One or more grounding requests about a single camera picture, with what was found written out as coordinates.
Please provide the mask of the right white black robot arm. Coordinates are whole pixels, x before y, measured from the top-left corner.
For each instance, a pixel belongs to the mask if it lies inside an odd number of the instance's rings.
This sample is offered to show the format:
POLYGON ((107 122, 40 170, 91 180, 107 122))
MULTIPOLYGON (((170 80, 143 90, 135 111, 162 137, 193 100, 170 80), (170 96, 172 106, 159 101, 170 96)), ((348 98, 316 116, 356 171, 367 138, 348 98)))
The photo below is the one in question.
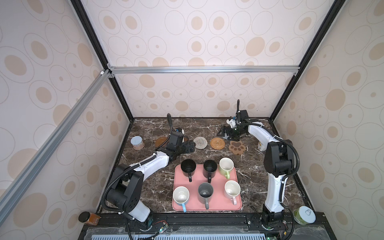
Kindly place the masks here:
POLYGON ((265 152, 264 168, 268 173, 268 193, 263 205, 261 222, 265 229, 272 229, 282 222, 285 215, 284 193, 287 179, 297 173, 300 167, 298 152, 292 143, 274 135, 261 122, 250 119, 227 119, 227 125, 218 136, 238 141, 242 135, 249 134, 259 141, 259 150, 265 152))

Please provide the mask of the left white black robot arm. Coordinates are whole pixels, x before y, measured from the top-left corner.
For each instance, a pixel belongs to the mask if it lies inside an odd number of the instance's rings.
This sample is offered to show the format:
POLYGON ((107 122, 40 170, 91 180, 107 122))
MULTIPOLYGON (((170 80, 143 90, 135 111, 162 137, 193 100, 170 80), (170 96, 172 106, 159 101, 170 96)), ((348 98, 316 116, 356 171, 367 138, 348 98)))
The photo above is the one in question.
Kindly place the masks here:
POLYGON ((140 200, 144 181, 179 155, 193 153, 195 149, 196 144, 192 140, 179 145, 168 143, 139 163, 119 165, 102 194, 103 209, 141 223, 149 221, 151 210, 140 200))

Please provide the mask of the cork paw print coaster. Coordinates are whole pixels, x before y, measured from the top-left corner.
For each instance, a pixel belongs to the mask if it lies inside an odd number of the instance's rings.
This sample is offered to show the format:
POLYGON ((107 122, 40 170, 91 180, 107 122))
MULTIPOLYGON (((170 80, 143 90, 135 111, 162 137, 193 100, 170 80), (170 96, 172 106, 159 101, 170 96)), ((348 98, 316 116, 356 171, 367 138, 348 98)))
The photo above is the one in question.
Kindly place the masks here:
POLYGON ((246 151, 247 147, 243 144, 242 141, 230 141, 229 150, 234 155, 242 155, 246 151))

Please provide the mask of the rattan woven round coaster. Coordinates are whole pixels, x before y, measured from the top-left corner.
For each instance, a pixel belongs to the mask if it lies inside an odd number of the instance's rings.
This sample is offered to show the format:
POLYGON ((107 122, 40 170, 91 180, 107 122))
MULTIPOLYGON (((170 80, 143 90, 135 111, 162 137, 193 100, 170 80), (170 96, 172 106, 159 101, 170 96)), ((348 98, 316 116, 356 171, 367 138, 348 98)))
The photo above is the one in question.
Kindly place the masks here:
POLYGON ((226 143, 222 138, 213 138, 210 141, 210 146, 214 150, 222 150, 225 148, 226 143))

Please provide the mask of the multicolour woven round coaster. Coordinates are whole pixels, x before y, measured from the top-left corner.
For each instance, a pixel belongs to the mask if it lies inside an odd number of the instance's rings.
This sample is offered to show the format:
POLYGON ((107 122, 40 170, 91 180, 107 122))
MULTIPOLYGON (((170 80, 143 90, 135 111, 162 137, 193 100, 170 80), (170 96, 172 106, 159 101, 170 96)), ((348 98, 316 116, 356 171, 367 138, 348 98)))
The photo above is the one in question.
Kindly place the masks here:
POLYGON ((204 137, 196 137, 194 139, 196 149, 205 149, 208 145, 208 141, 204 137))

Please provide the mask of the brown wooden round coaster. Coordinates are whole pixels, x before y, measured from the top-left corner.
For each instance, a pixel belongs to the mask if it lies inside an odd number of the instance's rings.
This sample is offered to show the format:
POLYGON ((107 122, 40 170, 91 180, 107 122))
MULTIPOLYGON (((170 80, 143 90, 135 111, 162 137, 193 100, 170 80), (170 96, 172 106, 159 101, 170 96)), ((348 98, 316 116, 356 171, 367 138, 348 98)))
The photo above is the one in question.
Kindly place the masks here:
POLYGON ((160 137, 155 141, 155 148, 160 147, 164 142, 167 141, 167 137, 160 137))

